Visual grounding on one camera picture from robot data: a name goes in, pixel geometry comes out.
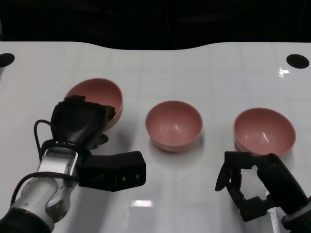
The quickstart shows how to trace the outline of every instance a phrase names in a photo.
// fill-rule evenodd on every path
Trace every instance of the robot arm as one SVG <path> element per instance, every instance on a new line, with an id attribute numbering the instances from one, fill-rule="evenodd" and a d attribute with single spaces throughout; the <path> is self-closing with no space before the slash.
<path id="1" fill-rule="evenodd" d="M 269 195 L 267 200 L 254 197 L 246 200 L 240 191 L 241 169 L 257 166 L 257 175 Z M 292 233 L 311 233 L 311 203 L 290 171 L 275 154 L 253 156 L 248 152 L 225 152 L 225 162 L 219 173 L 216 191 L 227 190 L 240 209 L 243 221 L 250 221 L 267 214 L 273 207 L 286 213 L 281 220 Z"/>
<path id="2" fill-rule="evenodd" d="M 111 156 L 93 156 L 89 151 L 107 142 L 102 132 L 113 115 L 111 106 L 85 102 L 82 97 L 65 99 L 55 107 L 53 139 L 40 148 L 37 172 L 18 184 L 9 212 L 0 220 L 0 232 L 52 232 L 69 211 L 77 184 L 106 191 L 144 185 L 146 164 L 139 151 Z M 15 201 L 19 188 L 31 177 Z"/>

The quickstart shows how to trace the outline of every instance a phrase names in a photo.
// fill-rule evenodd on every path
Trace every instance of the table surface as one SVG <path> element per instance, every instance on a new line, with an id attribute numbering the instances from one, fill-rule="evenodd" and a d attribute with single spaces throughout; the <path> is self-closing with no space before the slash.
<path id="1" fill-rule="evenodd" d="M 80 81 L 103 77 L 123 90 L 124 110 L 93 154 L 142 152 L 144 186 L 109 193 L 76 187 L 55 233 L 285 233 L 279 208 L 244 223 L 228 192 L 215 192 L 226 150 L 236 150 L 233 121 L 241 111 L 267 107 L 293 123 L 297 141 L 283 162 L 311 195 L 310 67 L 295 69 L 286 57 L 311 59 L 310 44 L 221 43 L 189 50 L 113 50 L 74 42 L 0 42 L 16 60 L 0 70 L 0 216 L 18 181 L 36 171 L 33 125 L 51 119 L 54 106 Z M 196 107 L 204 132 L 191 151 L 165 154 L 150 144 L 147 112 L 164 100 Z M 50 139 L 39 127 L 41 142 Z M 265 198 L 256 170 L 242 172 L 246 198 Z"/>

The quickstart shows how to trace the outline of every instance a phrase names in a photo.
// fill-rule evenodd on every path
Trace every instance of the pink bowl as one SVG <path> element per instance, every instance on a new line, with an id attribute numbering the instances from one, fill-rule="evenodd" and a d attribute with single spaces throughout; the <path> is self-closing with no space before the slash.
<path id="1" fill-rule="evenodd" d="M 296 133 L 282 114 L 267 108 L 251 108 L 235 119 L 234 139 L 241 151 L 281 156 L 294 146 Z"/>
<path id="2" fill-rule="evenodd" d="M 160 149 L 170 152 L 190 149 L 202 127 L 199 112 L 181 101 L 159 103 L 146 117 L 146 129 L 151 141 Z"/>
<path id="3" fill-rule="evenodd" d="M 121 89 L 112 81 L 95 78 L 88 79 L 74 86 L 66 97 L 72 95 L 85 96 L 86 101 L 110 105 L 116 109 L 116 115 L 108 122 L 104 130 L 109 130 L 121 117 L 123 97 Z"/>

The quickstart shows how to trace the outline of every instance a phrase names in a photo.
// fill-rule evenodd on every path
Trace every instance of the bowl rim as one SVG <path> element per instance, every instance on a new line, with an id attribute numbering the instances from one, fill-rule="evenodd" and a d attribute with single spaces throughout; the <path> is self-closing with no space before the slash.
<path id="1" fill-rule="evenodd" d="M 114 85 L 117 87 L 117 89 L 120 91 L 120 94 L 121 94 L 121 105 L 120 105 L 119 110 L 118 110 L 118 111 L 116 112 L 116 114 L 113 116 L 113 118 L 115 118 L 115 116 L 118 115 L 119 112 L 122 111 L 122 108 L 123 108 L 123 93 L 122 93 L 121 88 L 120 88 L 115 82 L 113 82 L 113 81 L 111 81 L 111 80 L 109 80 L 109 79 L 105 79 L 105 78 L 91 78 L 91 79 L 85 79 L 85 80 L 83 80 L 83 81 L 77 83 L 77 84 L 76 84 L 75 86 L 73 86 L 72 88 L 70 88 L 70 90 L 66 93 L 65 98 L 67 97 L 68 93 L 69 93 L 72 89 L 74 89 L 76 86 L 78 86 L 78 85 L 80 85 L 80 84 L 82 84 L 82 83 L 91 81 L 91 80 L 100 80 L 100 81 L 107 81 L 107 82 L 110 82 L 110 83 L 114 84 Z"/>
<path id="2" fill-rule="evenodd" d="M 149 116 L 149 114 L 151 113 L 151 111 L 152 111 L 154 108 L 156 108 L 157 106 L 159 106 L 159 105 L 161 105 L 161 104 L 164 104 L 164 103 L 168 103 L 168 102 L 178 102 L 178 103 L 186 104 L 186 105 L 190 106 L 191 108 L 193 108 L 193 109 L 196 111 L 196 113 L 199 115 L 199 117 L 200 117 L 200 123 L 201 123 L 200 132 L 197 134 L 197 136 L 196 136 L 193 140 L 191 140 L 190 142 L 187 142 L 186 144 L 170 145 L 170 144 L 166 144 L 166 143 L 159 142 L 158 140 L 156 140 L 156 139 L 151 135 L 151 133 L 150 133 L 149 130 L 148 130 L 148 127 L 147 127 L 147 119 L 148 119 L 148 116 Z M 167 100 L 167 101 L 163 101 L 163 102 L 161 102 L 161 103 L 156 104 L 155 106 L 153 106 L 153 107 L 149 110 L 149 112 L 147 113 L 146 119 L 145 119 L 145 127 L 146 127 L 146 130 L 147 130 L 148 135 L 151 137 L 152 140 L 156 141 L 157 143 L 160 143 L 160 144 L 165 145 L 165 146 L 168 146 L 168 147 L 180 147 L 180 146 L 189 145 L 189 144 L 193 143 L 196 139 L 198 139 L 198 137 L 201 135 L 202 130 L 203 130 L 203 119 L 202 119 L 202 116 L 201 116 L 200 112 L 199 112 L 195 107 L 193 107 L 191 104 L 186 103 L 186 102 L 183 102 L 183 101 L 180 101 L 180 100 Z"/>
<path id="3" fill-rule="evenodd" d="M 236 140 L 237 140 L 246 150 L 250 151 L 251 153 L 256 153 L 256 154 L 262 155 L 262 154 L 260 154 L 260 153 L 257 153 L 257 152 L 255 152 L 255 151 L 249 149 L 247 146 L 245 146 L 245 144 L 242 143 L 241 140 L 239 139 L 239 137 L 237 136 L 237 133 L 236 133 L 236 130 L 235 130 L 235 126 L 236 126 L 236 122 L 237 122 L 238 118 L 239 118 L 243 113 L 248 112 L 248 111 L 251 111 L 251 110 L 255 110 L 255 109 L 263 109 L 263 110 L 268 110 L 268 111 L 274 112 L 274 113 L 276 113 L 276 114 L 279 114 L 281 117 L 283 117 L 284 119 L 286 119 L 286 120 L 289 122 L 289 124 L 290 124 L 290 126 L 292 127 L 293 132 L 294 132 L 294 141 L 293 141 L 293 143 L 291 144 L 291 146 L 289 147 L 288 150 L 282 152 L 281 154 L 278 154 L 278 156 L 284 155 L 284 154 L 286 154 L 287 152 L 289 152 L 289 151 L 293 148 L 293 146 L 295 145 L 295 142 L 296 142 L 296 130 L 295 130 L 293 124 L 291 123 L 291 121 L 290 121 L 286 116 L 284 116 L 283 114 L 281 114 L 281 113 L 279 113 L 279 112 L 277 112 L 277 111 L 275 111 L 275 110 L 273 110 L 273 109 L 270 109 L 270 108 L 263 108 L 263 107 L 249 108 L 249 109 L 246 109 L 246 110 L 242 111 L 241 113 L 239 113 L 238 116 L 235 118 L 234 123 L 233 123 L 234 138 L 236 138 Z"/>

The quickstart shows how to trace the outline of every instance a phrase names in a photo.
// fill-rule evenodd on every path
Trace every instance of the black cable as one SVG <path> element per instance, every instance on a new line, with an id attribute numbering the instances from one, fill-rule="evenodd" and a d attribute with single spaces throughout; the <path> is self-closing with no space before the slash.
<path id="1" fill-rule="evenodd" d="M 39 178 L 39 177 L 45 177 L 45 178 L 60 178 L 60 179 L 64 179 L 64 180 L 69 180 L 69 181 L 75 181 L 78 182 L 78 178 L 74 177 L 74 176 L 70 176 L 70 175 L 66 175 L 66 174 L 62 174 L 62 173 L 57 173 L 57 172 L 50 172 L 50 171 L 42 171 L 42 172 L 34 172 L 34 173 L 30 173 L 27 176 L 25 176 L 23 179 L 20 180 L 20 182 L 18 182 L 13 195 L 12 195 L 12 199 L 11 199 L 11 205 L 14 204 L 18 191 L 20 190 L 21 186 L 24 184 L 24 182 L 30 178 Z"/>
<path id="2" fill-rule="evenodd" d="M 61 139 L 63 139 L 65 141 L 65 137 L 60 133 L 60 131 L 55 127 L 53 126 L 49 121 L 47 120 L 37 120 L 35 122 L 35 125 L 34 125 L 34 134 L 35 134 L 35 143 L 37 144 L 37 149 L 38 149 L 38 153 L 39 153 L 39 160 L 41 161 L 42 159 L 42 154 L 40 153 L 40 143 L 39 143 L 39 138 L 38 138 L 38 132 L 37 132 L 37 128 L 38 128 L 38 124 L 39 123 L 45 123 L 45 124 L 48 124 L 57 134 L 59 137 L 61 137 Z"/>

